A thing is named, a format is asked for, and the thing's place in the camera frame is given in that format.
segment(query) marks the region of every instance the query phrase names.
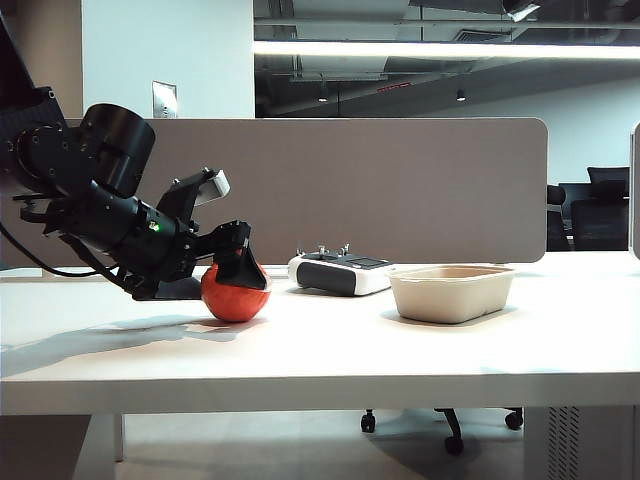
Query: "black robotic arm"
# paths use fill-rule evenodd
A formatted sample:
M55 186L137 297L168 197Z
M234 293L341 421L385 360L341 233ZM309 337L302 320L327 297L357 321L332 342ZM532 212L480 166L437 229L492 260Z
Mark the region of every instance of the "black robotic arm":
M51 88L34 87L1 15L0 59L0 191L24 203L23 220L44 224L45 235L58 236L136 300L200 298L191 275L207 257L219 265L219 282L265 287L246 222L199 236L191 218L194 206L228 193L224 172L204 168L174 180L157 208L146 204L135 193L155 134L142 118L100 104L70 128ZM1 224L0 230L25 251ZM96 251L115 261L117 273Z

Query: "gray partition panel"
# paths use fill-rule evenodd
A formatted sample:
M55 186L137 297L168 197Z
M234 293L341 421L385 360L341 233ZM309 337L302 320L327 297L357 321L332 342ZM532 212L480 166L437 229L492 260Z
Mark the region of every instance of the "gray partition panel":
M152 120L156 145L139 196L224 169L231 193L196 208L201 232L253 225L259 261L302 245L398 262L535 261L545 250L547 130L536 119ZM41 229L3 219L56 265L78 261ZM3 245L10 265L28 264Z
M629 245L636 258L640 259L640 219L637 218L640 212L640 125L631 133L631 178L629 182Z

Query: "floor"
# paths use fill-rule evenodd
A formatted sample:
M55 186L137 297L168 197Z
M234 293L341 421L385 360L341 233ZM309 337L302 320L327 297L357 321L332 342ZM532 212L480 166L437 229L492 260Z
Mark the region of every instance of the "floor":
M500 409L461 409L465 451L448 455L444 415L376 411L373 434L357 411L127 415L118 480L520 480L522 431Z

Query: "red ball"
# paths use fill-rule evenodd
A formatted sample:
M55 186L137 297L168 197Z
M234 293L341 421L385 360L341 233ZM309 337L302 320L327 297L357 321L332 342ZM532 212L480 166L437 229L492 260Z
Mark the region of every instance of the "red ball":
M271 280L264 268L259 267L267 279L264 290L218 283L218 265L214 263L201 280L202 301L209 311L226 322L247 322L255 317L271 294Z

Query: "pulp food container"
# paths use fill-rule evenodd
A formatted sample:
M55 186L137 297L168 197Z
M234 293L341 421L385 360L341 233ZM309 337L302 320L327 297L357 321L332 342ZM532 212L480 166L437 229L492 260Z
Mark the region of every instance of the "pulp food container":
M472 265L442 265L389 273L400 315L450 324L502 310L513 276L510 268Z

